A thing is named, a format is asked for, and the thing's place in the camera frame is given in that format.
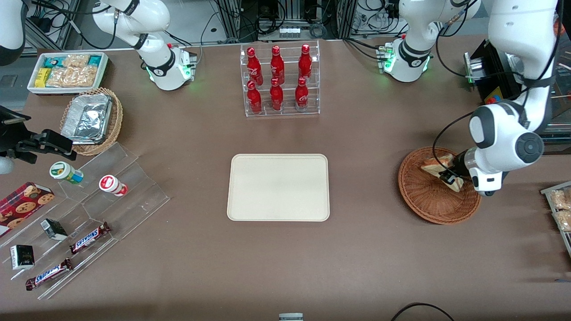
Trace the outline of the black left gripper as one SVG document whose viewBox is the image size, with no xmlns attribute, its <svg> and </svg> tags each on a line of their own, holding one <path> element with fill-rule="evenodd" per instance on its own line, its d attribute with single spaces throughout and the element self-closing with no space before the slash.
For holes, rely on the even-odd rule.
<svg viewBox="0 0 571 321">
<path fill-rule="evenodd" d="M 448 154 L 448 168 L 454 174 L 441 172 L 440 180 L 449 187 L 463 187 L 463 178 L 472 178 L 470 169 L 473 168 L 473 150 L 465 150 L 458 155 Z"/>
</svg>

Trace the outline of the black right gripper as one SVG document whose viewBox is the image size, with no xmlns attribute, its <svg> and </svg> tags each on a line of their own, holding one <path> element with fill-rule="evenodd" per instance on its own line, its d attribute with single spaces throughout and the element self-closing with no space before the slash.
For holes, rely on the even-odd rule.
<svg viewBox="0 0 571 321">
<path fill-rule="evenodd" d="M 20 159 L 35 164 L 37 155 L 33 152 L 41 150 L 46 154 L 60 155 L 70 161 L 77 159 L 73 150 L 73 141 L 61 134 L 45 129 L 41 133 L 31 132 L 25 122 L 29 116 L 0 107 L 0 154 L 9 161 Z"/>
</svg>

